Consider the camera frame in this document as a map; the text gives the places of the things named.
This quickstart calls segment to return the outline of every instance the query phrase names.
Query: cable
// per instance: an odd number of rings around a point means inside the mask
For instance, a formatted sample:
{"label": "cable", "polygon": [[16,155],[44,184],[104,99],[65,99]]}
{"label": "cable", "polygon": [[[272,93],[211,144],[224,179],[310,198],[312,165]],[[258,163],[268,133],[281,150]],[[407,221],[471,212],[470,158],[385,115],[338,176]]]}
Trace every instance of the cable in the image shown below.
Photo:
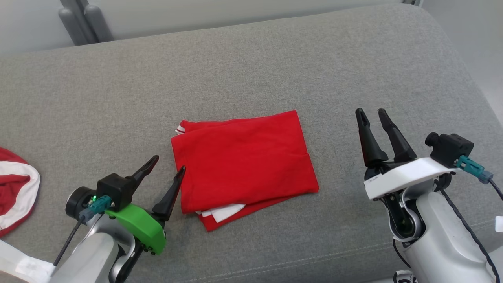
{"label": "cable", "polygon": [[68,236],[68,239],[66,239],[66,242],[64,243],[63,248],[61,249],[61,251],[58,254],[58,257],[56,257],[56,260],[53,263],[54,266],[58,265],[58,263],[61,260],[64,252],[66,251],[66,248],[70,244],[71,239],[73,238],[73,236],[77,232],[77,229],[79,228],[79,226],[82,224],[82,221],[84,221],[84,217],[80,217],[80,219],[78,220],[78,222],[75,225],[75,227],[73,227],[73,230],[71,231],[70,236]]}
{"label": "cable", "polygon": [[501,198],[501,200],[503,200],[503,193],[501,193],[501,191],[499,190],[498,186],[496,185],[496,183],[492,180],[492,179],[489,179],[489,183],[491,183],[492,187],[494,188],[494,190],[498,193],[499,197]]}
{"label": "cable", "polygon": [[403,256],[400,254],[400,252],[398,251],[398,249],[396,248],[396,242],[395,242],[395,238],[393,238],[393,249],[395,249],[395,252],[396,254],[398,255],[398,257],[402,260],[402,262],[407,265],[408,268],[410,268],[410,265],[409,263],[405,260],[405,258],[403,258]]}
{"label": "cable", "polygon": [[[490,180],[490,182],[494,186],[494,189],[501,196],[501,191],[499,189],[497,189],[497,186],[494,184],[494,182],[492,180]],[[454,210],[454,213],[461,220],[461,222],[465,226],[466,230],[468,230],[468,232],[472,236],[473,240],[475,241],[475,243],[477,243],[478,247],[480,248],[480,251],[482,252],[482,254],[487,259],[487,263],[489,263],[489,265],[491,266],[492,272],[494,273],[494,276],[496,277],[496,283],[500,283],[500,281],[499,281],[499,274],[498,274],[498,271],[496,270],[496,266],[492,262],[491,257],[489,256],[489,254],[487,253],[487,251],[484,249],[484,246],[482,246],[482,243],[479,241],[479,239],[477,238],[477,236],[475,235],[475,233],[473,232],[473,230],[470,228],[470,226],[468,225],[468,223],[466,223],[466,220],[463,218],[463,216],[459,212],[458,208],[451,201],[450,197],[447,195],[447,193],[444,191],[444,189],[440,188],[440,193],[442,193],[442,195],[445,197],[445,199],[447,200],[447,203],[452,207],[452,209]]]}

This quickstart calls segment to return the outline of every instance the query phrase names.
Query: teal connector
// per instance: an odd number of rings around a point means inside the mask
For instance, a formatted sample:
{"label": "teal connector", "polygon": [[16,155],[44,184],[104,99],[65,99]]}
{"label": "teal connector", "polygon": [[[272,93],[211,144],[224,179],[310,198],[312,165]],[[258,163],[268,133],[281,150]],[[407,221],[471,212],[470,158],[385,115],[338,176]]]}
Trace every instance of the teal connector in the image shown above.
{"label": "teal connector", "polygon": [[87,221],[91,220],[96,214],[104,213],[105,210],[109,209],[112,206],[112,199],[104,195],[93,203],[91,203],[86,209],[82,210],[78,215],[80,218],[84,218],[83,222],[87,223]]}
{"label": "teal connector", "polygon": [[485,171],[484,167],[477,162],[461,155],[454,164],[456,167],[461,168],[463,171],[477,177],[483,184],[488,184],[489,180],[493,177],[491,172]]}

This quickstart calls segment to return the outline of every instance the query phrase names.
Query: gray couch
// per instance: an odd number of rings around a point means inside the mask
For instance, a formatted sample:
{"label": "gray couch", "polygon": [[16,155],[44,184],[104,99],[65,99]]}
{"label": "gray couch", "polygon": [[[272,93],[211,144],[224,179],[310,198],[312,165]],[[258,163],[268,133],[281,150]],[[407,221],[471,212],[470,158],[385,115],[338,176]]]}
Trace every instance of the gray couch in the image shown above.
{"label": "gray couch", "polygon": [[[170,138],[182,119],[297,109],[319,193],[211,233],[177,203],[165,252],[142,255],[129,282],[389,277],[404,265],[391,246],[383,205],[368,200],[363,188],[358,107],[390,155],[378,108],[387,109],[420,157],[429,155],[424,140],[431,131],[471,140],[471,157],[503,184],[501,125],[444,32],[411,5],[0,57],[0,146],[42,176],[33,214],[3,240],[53,261],[75,224],[64,206],[76,188],[94,187],[112,172],[129,174],[158,154],[133,202],[150,208],[163,195],[175,174]],[[502,204],[490,187],[458,174],[448,193],[487,250],[503,244],[493,228]],[[5,274],[0,281],[17,282]]]}

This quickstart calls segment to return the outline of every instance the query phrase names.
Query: gray wall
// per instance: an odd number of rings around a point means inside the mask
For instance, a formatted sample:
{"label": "gray wall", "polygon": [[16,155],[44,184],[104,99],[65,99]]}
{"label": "gray wall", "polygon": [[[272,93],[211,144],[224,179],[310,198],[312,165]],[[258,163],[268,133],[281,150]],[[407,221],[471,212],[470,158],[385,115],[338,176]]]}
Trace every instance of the gray wall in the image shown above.
{"label": "gray wall", "polygon": [[503,0],[424,0],[503,123]]}

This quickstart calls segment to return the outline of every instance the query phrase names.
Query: white label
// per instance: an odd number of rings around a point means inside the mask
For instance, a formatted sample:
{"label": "white label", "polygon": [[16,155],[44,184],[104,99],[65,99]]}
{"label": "white label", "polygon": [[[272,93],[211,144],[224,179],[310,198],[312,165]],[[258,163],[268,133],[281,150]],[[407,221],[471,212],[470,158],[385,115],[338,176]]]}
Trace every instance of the white label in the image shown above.
{"label": "white label", "polygon": [[367,186],[368,184],[370,184],[370,183],[372,183],[373,181],[377,180],[377,179],[378,179],[379,177],[381,177],[381,176],[382,176],[382,174],[379,174],[379,175],[377,175],[377,176],[374,176],[374,177],[372,177],[372,178],[368,179],[367,181],[363,182],[363,184],[364,184],[365,186]]}

